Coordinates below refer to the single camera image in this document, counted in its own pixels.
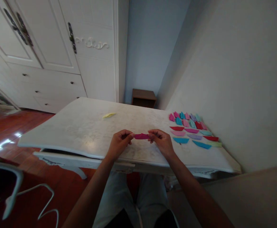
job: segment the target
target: wardrobe door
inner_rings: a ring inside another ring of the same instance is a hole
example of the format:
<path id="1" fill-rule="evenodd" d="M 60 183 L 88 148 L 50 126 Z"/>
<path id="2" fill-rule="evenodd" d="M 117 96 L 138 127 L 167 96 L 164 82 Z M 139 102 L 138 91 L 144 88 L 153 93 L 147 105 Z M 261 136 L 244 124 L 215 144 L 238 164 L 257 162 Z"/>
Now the wardrobe door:
<path id="1" fill-rule="evenodd" d="M 17 21 L 13 17 L 13 14 L 9 11 L 9 8 L 5 2 L 0 0 L 1 57 L 6 62 L 41 68 L 33 50 L 25 40 L 24 35 L 21 34 L 21 32 L 17 29 L 20 30 Z"/>
<path id="2" fill-rule="evenodd" d="M 88 98 L 116 101 L 112 0 L 59 0 Z"/>
<path id="3" fill-rule="evenodd" d="M 80 74 L 58 0 L 8 0 L 25 24 L 42 66 Z"/>

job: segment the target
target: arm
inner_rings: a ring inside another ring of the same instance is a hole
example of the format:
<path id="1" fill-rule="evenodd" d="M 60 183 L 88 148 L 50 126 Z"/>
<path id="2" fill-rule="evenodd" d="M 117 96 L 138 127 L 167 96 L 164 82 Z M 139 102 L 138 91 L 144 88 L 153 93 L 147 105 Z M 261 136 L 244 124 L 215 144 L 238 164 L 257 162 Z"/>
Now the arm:
<path id="1" fill-rule="evenodd" d="M 63 224 L 63 228 L 88 228 L 93 226 L 112 166 L 128 144 L 132 144 L 131 140 L 134 135 L 133 132 L 128 130 L 122 130 L 113 135 L 106 157 L 99 165 L 88 186 L 82 192 Z"/>
<path id="2" fill-rule="evenodd" d="M 203 228 L 234 227 L 224 211 L 194 178 L 173 150 L 170 135 L 161 130 L 149 130 L 150 143 L 156 142 L 168 161 L 183 192 Z"/>

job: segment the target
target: pink paper boat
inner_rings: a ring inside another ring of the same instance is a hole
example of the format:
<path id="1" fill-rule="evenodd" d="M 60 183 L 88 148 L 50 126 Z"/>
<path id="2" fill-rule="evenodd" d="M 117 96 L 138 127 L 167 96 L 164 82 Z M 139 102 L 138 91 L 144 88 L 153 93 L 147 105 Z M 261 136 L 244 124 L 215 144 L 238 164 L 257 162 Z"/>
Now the pink paper boat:
<path id="1" fill-rule="evenodd" d="M 177 118 L 177 117 L 180 118 L 180 116 L 179 116 L 179 114 L 178 114 L 177 112 L 174 112 L 173 114 L 174 114 L 174 116 L 175 116 L 176 118 Z"/>
<path id="2" fill-rule="evenodd" d="M 187 120 L 183 119 L 182 122 L 184 127 L 189 127 L 189 123 L 187 122 Z"/>
<path id="3" fill-rule="evenodd" d="M 195 133 L 195 134 L 199 132 L 199 130 L 191 129 L 191 128 L 185 128 L 185 131 L 188 131 L 190 133 Z"/>
<path id="4" fill-rule="evenodd" d="M 176 136 L 184 136 L 186 134 L 186 132 L 184 131 L 171 131 L 171 132 Z"/>
<path id="5" fill-rule="evenodd" d="M 204 129 L 204 130 L 208 130 L 208 128 L 207 128 L 207 126 L 201 121 L 201 125 L 202 125 L 202 128 Z"/>
<path id="6" fill-rule="evenodd" d="M 172 113 L 170 113 L 170 115 L 169 115 L 169 120 L 175 122 L 175 118 L 174 118 L 174 115 L 172 115 Z"/>
<path id="7" fill-rule="evenodd" d="M 189 116 L 188 113 L 185 113 L 185 118 L 186 118 L 186 119 L 190 119 L 190 116 Z"/>
<path id="8" fill-rule="evenodd" d="M 135 135 L 134 138 L 135 139 L 148 139 L 149 136 L 147 134 L 141 133 L 141 134 Z"/>

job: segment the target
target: gray pants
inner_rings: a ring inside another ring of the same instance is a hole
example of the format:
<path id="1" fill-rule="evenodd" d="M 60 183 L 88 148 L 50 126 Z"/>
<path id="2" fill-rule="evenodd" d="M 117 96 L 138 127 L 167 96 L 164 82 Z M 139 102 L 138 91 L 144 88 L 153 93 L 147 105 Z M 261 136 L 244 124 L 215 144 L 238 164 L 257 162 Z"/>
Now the gray pants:
<path id="1" fill-rule="evenodd" d="M 154 227 L 158 217 L 170 209 L 164 182 L 162 177 L 156 174 L 140 173 L 140 178 L 137 204 L 135 205 L 127 186 L 126 174 L 111 172 L 93 228 L 105 227 L 122 209 L 126 210 L 134 228 L 141 227 L 141 223 L 144 228 Z"/>

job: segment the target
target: black metal handle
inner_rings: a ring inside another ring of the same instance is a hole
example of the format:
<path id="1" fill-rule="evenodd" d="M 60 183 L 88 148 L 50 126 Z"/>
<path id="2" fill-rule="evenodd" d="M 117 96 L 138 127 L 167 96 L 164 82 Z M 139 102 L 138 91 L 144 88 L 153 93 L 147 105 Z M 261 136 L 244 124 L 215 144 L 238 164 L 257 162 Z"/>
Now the black metal handle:
<path id="1" fill-rule="evenodd" d="M 20 16 L 19 13 L 16 13 L 17 14 L 17 17 L 18 17 L 18 20 L 19 20 L 19 23 L 20 23 L 20 29 L 21 31 L 24 33 L 25 37 L 27 38 L 28 42 L 30 43 L 30 45 L 33 47 L 33 43 L 32 43 L 32 40 L 31 40 L 31 37 L 30 35 L 28 34 L 28 31 L 27 31 L 27 28 L 25 27 L 24 25 L 24 22 Z"/>
<path id="2" fill-rule="evenodd" d="M 11 15 L 9 14 L 9 12 L 6 9 L 3 9 L 5 11 L 5 14 L 8 16 L 9 20 L 12 23 L 12 29 L 17 31 L 18 34 L 20 35 L 21 39 L 23 40 L 23 42 L 25 43 L 25 45 L 28 45 L 27 41 L 25 40 L 25 38 L 23 37 L 22 33 L 20 32 L 19 28 L 17 27 L 16 23 L 14 22 L 13 18 L 11 17 Z"/>
<path id="3" fill-rule="evenodd" d="M 77 54 L 75 40 L 74 40 L 74 36 L 73 36 L 73 30 L 72 30 L 72 27 L 71 27 L 71 23 L 68 22 L 68 25 L 69 25 L 69 31 L 70 31 L 69 39 L 70 39 L 70 41 L 72 43 L 74 53 Z"/>

